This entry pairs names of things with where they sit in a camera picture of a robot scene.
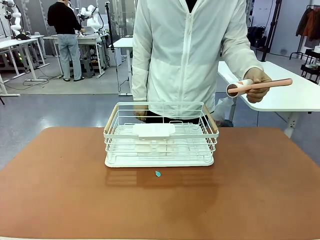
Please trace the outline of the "person's left hand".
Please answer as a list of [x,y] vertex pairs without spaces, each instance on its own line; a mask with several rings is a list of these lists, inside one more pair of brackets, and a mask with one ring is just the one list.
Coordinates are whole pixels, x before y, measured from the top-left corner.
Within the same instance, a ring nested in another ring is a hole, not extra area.
[[[263,70],[256,67],[249,69],[245,73],[244,79],[250,79],[254,84],[268,83],[272,81],[271,78]],[[269,90],[269,88],[251,89],[246,93],[246,98],[252,104],[259,103],[269,92]]]

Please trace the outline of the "person's right hand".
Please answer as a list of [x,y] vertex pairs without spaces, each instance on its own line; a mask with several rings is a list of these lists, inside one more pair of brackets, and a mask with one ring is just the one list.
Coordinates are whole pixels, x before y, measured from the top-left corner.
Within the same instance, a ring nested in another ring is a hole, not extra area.
[[147,105],[134,105],[134,116],[142,122],[146,121],[147,113],[148,113],[148,106]]

